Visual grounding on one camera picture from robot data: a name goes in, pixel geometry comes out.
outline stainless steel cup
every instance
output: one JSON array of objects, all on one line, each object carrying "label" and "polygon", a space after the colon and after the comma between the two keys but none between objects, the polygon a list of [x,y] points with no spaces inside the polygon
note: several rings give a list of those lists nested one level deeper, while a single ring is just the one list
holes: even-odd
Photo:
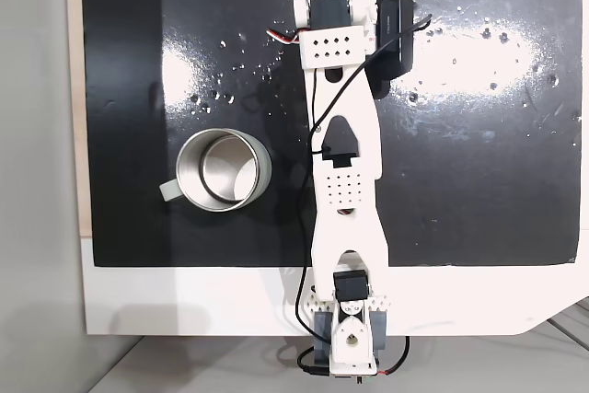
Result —
[{"label": "stainless steel cup", "polygon": [[256,200],[270,178],[270,155],[256,138],[235,129],[207,129],[182,146],[176,178],[159,189],[167,202],[185,196],[205,211],[227,212]]}]

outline table surface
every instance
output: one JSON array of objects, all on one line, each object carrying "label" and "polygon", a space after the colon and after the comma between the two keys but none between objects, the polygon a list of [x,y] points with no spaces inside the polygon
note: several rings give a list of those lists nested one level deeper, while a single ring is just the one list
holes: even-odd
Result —
[{"label": "table surface", "polygon": [[[589,341],[587,312],[571,307],[557,320]],[[296,355],[309,345],[310,340],[302,338],[146,337],[91,392],[358,391],[354,380],[302,373],[296,367]],[[391,366],[400,357],[402,345],[402,338],[387,341],[387,349],[381,352],[383,366]],[[587,385],[589,353],[544,323],[512,337],[413,338],[409,358],[400,370],[367,382],[362,389],[585,393]]]},{"label": "table surface", "polygon": [[[297,48],[264,33],[293,28],[292,0],[83,1],[96,265],[300,265],[303,76]],[[581,0],[415,1],[433,24],[376,103],[389,265],[574,261]],[[270,187],[231,214],[164,204],[180,147],[211,127],[268,147]]]}]

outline white base platform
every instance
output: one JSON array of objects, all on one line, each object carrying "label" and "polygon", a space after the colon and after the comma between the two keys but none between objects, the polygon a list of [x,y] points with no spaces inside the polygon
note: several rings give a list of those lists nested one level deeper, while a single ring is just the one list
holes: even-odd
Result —
[{"label": "white base platform", "polygon": [[[305,334],[300,268],[99,268],[90,239],[82,258],[89,334]],[[389,335],[522,333],[589,295],[589,233],[574,264],[390,268],[388,278]]]}]

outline black cable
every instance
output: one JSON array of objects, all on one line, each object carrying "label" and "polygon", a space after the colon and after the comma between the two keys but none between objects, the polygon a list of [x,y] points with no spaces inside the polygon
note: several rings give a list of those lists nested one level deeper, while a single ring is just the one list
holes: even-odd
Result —
[{"label": "black cable", "polygon": [[557,329],[560,333],[566,335],[570,340],[576,342],[581,347],[583,347],[586,351],[589,352],[589,344],[587,344],[586,342],[584,342],[581,339],[577,338],[575,335],[573,335],[572,333],[570,333],[567,329],[565,329],[564,327],[562,327],[562,325],[559,324],[558,322],[556,322],[554,319],[549,318],[546,321],[552,327],[554,327],[555,329]]},{"label": "black cable", "polygon": [[311,121],[315,124],[315,93],[317,92],[317,68],[313,70],[313,96],[311,98]]},{"label": "black cable", "polygon": [[405,350],[403,350],[403,354],[398,359],[397,363],[395,365],[393,365],[392,367],[390,367],[388,370],[384,370],[384,371],[378,372],[378,373],[389,376],[389,375],[392,375],[393,373],[395,373],[397,370],[399,370],[400,367],[405,362],[405,360],[407,359],[407,356],[409,355],[409,347],[410,347],[410,338],[409,338],[409,336],[406,336],[405,337]]},{"label": "black cable", "polygon": [[303,358],[311,352],[313,352],[313,347],[309,347],[305,351],[301,352],[301,354],[298,355],[298,358],[296,358],[296,364],[301,370],[303,370],[305,373],[309,373],[310,375],[329,376],[329,367],[303,364]]}]

